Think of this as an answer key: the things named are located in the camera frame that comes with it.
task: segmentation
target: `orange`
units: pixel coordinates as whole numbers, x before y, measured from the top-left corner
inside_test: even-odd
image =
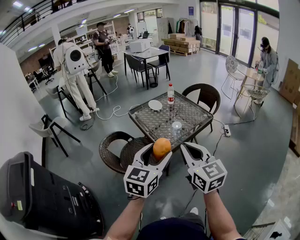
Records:
[[[157,160],[160,160],[169,151],[171,151],[171,143],[164,137],[158,138],[153,145],[153,154]]]

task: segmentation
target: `black case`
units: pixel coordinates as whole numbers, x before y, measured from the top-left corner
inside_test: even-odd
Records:
[[[22,152],[0,168],[0,212],[25,228],[62,237],[102,235],[103,220],[90,191]]]

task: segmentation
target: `black pants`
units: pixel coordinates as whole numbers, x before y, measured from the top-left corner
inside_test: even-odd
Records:
[[[113,69],[113,56],[111,49],[105,49],[102,51],[103,54],[101,55],[102,58],[102,66],[104,67],[107,73],[110,73]]]
[[[187,220],[187,221],[192,222],[192,223],[196,223],[198,226],[201,227],[201,229],[203,229],[203,232],[205,231],[203,221],[202,221],[202,219],[199,215],[196,215],[192,212],[189,212],[189,213],[186,213],[186,214],[182,215],[179,218]]]

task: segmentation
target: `brick wall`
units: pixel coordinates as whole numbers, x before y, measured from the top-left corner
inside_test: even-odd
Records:
[[[129,23],[129,18],[127,16],[113,19],[114,28],[115,28],[115,31],[118,33],[118,35],[120,33],[127,34],[128,23]],[[95,29],[95,28],[96,28],[96,24],[88,26],[89,30]],[[73,31],[62,37],[63,38],[72,38],[76,35],[77,35],[76,31]],[[42,47],[41,49],[36,51],[31,56],[29,56],[22,63],[20,63],[23,74],[25,75],[27,73],[33,73],[33,71],[36,71],[39,68],[41,68],[38,60],[40,58],[44,57],[45,55],[49,54],[50,53],[49,49],[54,48],[54,47],[55,47],[55,42],[52,41],[51,43],[47,44],[46,46]]]
[[[33,73],[33,71],[41,68],[38,60],[49,54],[49,49],[54,48],[55,46],[55,42],[52,41],[21,62],[20,66],[23,74],[25,75],[27,73]]]

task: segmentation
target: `person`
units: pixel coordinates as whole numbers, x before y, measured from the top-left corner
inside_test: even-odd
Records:
[[[132,27],[130,23],[128,23],[127,34],[129,37],[132,37],[132,39],[134,39],[134,31],[135,31],[135,28]]]
[[[97,23],[97,30],[93,35],[93,43],[96,49],[99,51],[99,55],[102,59],[102,66],[104,67],[109,77],[114,77],[118,71],[113,69],[113,56],[111,48],[109,47],[109,39],[107,32],[104,30],[105,22]]]
[[[73,42],[63,42],[63,40],[59,40],[58,47],[55,49],[53,53],[54,58],[54,67],[60,71],[62,70],[62,76],[64,78],[64,83],[69,90],[72,98],[74,99],[76,105],[82,110],[82,117],[80,117],[80,121],[86,121],[91,119],[90,116],[90,109],[86,106],[86,104],[83,101],[83,98],[80,95],[79,89],[77,87],[77,84],[79,85],[80,89],[82,90],[85,99],[88,102],[89,107],[95,111],[96,109],[96,102],[94,100],[94,97],[89,89],[88,83],[86,82],[86,79],[84,77],[83,71],[78,72],[75,75],[71,75],[66,72],[66,66],[65,66],[65,57],[66,51],[69,47],[76,45]]]
[[[261,44],[261,59],[263,63],[263,72],[265,74],[264,81],[259,82],[258,85],[264,88],[270,88],[272,83],[274,82],[274,79],[276,77],[276,66],[278,64],[278,55],[277,52],[274,51],[273,48],[270,46],[270,42],[268,38],[263,37],[262,38],[262,44]],[[262,102],[262,99],[255,100],[256,104],[260,104]]]
[[[105,240],[132,239],[145,203],[144,198],[131,200],[121,215],[110,227]],[[217,192],[213,190],[204,194],[210,231],[215,240],[242,239],[226,207]],[[161,218],[145,226],[137,240],[209,240],[205,234],[204,224],[198,216],[198,209],[193,208],[181,217]]]

